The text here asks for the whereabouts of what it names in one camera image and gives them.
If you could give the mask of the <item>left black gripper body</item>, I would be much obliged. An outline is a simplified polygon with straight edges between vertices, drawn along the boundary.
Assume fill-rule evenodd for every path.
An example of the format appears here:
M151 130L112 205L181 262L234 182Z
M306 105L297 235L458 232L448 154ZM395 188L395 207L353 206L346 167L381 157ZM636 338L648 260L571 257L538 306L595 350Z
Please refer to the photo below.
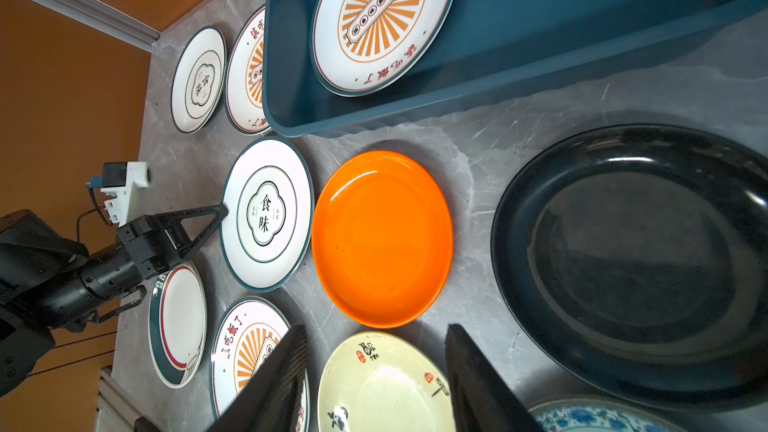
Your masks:
M143 215L122 227L122 245L143 279L168 272L179 263L169 214Z

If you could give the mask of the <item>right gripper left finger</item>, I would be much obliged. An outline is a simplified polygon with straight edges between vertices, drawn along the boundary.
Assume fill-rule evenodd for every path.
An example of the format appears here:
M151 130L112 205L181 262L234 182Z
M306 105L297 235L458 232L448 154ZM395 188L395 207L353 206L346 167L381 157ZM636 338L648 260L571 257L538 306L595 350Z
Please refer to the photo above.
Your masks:
M308 339L292 326L211 431L307 431Z

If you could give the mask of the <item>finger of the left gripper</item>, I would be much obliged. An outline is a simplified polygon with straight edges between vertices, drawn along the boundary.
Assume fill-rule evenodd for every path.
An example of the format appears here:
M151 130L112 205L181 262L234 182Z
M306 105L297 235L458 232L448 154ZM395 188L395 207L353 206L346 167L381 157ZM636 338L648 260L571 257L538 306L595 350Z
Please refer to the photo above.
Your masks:
M223 204L163 213L163 258L169 266L190 260L218 231L227 215Z

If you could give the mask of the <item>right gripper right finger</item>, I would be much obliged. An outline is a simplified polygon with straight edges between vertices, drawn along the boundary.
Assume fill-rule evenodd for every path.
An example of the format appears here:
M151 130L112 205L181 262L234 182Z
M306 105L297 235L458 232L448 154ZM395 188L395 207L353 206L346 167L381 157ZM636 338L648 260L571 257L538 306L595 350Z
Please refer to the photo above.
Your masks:
M458 431L541 429L459 324L448 326L445 358Z

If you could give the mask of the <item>white plate green flower logo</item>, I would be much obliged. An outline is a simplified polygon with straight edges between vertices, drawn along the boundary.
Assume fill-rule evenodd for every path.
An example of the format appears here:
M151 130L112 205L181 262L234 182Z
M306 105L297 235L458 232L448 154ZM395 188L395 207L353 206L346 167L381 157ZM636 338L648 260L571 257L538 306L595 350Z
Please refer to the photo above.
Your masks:
M255 141L234 162L222 204L220 240L234 278L259 292L281 287L310 243L315 194L303 156L282 138Z

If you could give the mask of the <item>small white flower-logo plate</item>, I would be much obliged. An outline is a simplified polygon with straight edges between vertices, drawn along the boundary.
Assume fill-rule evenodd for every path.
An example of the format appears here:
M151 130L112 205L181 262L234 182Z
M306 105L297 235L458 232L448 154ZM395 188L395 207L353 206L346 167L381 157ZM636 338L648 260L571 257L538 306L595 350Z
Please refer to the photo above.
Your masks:
M199 131L218 107L227 65L224 36L214 26L200 29L185 46L174 71L170 107L175 128Z

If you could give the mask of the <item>small orange sunburst plate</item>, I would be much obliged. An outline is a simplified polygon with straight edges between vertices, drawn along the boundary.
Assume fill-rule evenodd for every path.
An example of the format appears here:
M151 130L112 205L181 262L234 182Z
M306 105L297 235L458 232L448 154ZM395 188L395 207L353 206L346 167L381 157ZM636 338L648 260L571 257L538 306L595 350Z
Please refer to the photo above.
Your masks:
M230 53L225 103L230 123L240 133L258 135L269 128L263 105L266 7L257 9L241 28Z

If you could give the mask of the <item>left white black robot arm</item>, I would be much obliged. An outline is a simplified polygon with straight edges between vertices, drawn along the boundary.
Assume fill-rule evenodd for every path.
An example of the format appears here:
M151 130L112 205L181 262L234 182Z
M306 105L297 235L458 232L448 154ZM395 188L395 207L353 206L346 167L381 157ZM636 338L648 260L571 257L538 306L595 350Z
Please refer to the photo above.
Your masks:
M28 209L1 219L1 392L7 394L52 350L55 329L81 332L112 316L116 297L146 293L145 281L188 261L219 227L225 205L143 215L92 254Z

